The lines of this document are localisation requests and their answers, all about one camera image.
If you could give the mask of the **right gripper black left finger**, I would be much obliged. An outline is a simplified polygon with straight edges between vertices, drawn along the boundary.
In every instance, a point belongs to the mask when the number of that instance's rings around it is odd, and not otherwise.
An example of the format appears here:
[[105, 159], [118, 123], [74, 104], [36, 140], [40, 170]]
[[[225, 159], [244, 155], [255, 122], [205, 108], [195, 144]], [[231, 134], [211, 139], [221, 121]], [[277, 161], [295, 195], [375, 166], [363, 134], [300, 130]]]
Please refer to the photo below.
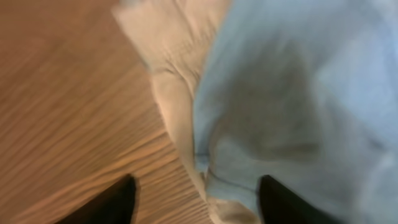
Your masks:
[[127, 174], [56, 224], [131, 224], [136, 193], [135, 178]]

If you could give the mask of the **light blue printed t-shirt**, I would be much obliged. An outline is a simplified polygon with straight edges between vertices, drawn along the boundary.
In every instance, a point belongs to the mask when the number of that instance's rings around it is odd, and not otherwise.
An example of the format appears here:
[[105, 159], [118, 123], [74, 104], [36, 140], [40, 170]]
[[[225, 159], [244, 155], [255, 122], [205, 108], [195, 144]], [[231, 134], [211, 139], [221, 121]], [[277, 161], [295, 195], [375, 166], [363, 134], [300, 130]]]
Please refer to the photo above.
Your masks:
[[270, 175], [341, 223], [397, 222], [397, 2], [233, 1], [193, 106], [207, 195]]

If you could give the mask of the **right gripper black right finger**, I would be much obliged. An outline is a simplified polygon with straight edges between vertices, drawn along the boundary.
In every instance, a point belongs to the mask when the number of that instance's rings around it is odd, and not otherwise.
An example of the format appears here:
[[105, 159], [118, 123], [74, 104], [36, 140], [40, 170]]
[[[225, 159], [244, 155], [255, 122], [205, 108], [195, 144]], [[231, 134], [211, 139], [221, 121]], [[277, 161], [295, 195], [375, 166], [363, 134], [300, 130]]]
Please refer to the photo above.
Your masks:
[[261, 177], [257, 200], [265, 224], [340, 224], [270, 175]]

